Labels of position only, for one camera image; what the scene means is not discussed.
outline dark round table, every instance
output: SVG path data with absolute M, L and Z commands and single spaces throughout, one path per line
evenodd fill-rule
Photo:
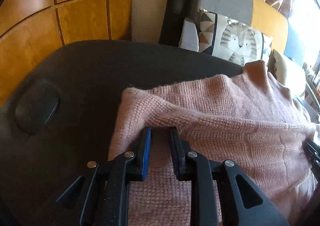
M 6 217 L 12 223 L 41 225 L 39 218 L 50 216 L 45 212 L 50 200 L 88 161 L 107 160 L 121 93 L 127 87 L 151 89 L 242 71 L 231 62 L 158 44 L 96 40 L 58 49 L 0 109 L 0 224 Z M 17 125 L 15 109 L 40 80 L 53 86 L 60 103 L 48 124 L 38 124 L 38 131 L 29 135 Z M 67 224 L 58 220 L 55 225 Z

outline sofa cushion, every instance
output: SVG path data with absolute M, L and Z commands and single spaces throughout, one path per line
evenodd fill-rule
M 183 21 L 179 47 L 190 51 L 199 51 L 198 33 L 196 25 L 194 24 L 192 19 L 185 18 Z
M 244 66 L 259 59 L 268 63 L 272 38 L 226 16 L 200 9 L 199 52 Z
M 253 0 L 251 26 L 273 37 L 272 49 L 284 52 L 288 38 L 288 21 L 281 13 L 262 0 Z
M 295 62 L 273 50 L 275 58 L 274 72 L 276 79 L 290 89 L 292 95 L 302 95 L 306 89 L 306 74 Z
M 195 11 L 198 12 L 200 8 L 237 19 L 246 25 L 250 25 L 253 0 L 197 0 Z M 196 14 L 194 18 L 195 23 L 198 23 L 199 19 Z

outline black mat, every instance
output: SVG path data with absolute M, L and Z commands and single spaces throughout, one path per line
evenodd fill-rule
M 171 46 L 120 41 L 83 41 L 45 59 L 0 110 L 0 196 L 20 222 L 30 216 L 90 160 L 106 161 L 122 91 L 130 86 L 235 76 L 233 63 Z M 51 121 L 29 136 L 14 112 L 25 88 L 48 81 L 60 104 Z

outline gray sofa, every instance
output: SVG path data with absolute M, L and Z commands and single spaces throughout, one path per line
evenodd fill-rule
M 222 14 L 237 19 L 247 25 L 251 24 L 253 0 L 192 0 L 191 10 L 183 23 L 179 47 L 199 51 L 197 24 L 199 9 Z

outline cream pillow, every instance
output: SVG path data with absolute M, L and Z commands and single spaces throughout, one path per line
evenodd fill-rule
M 273 50 L 275 58 L 275 75 L 278 82 L 287 87 L 292 95 L 303 95 L 306 89 L 304 70 L 288 57 Z

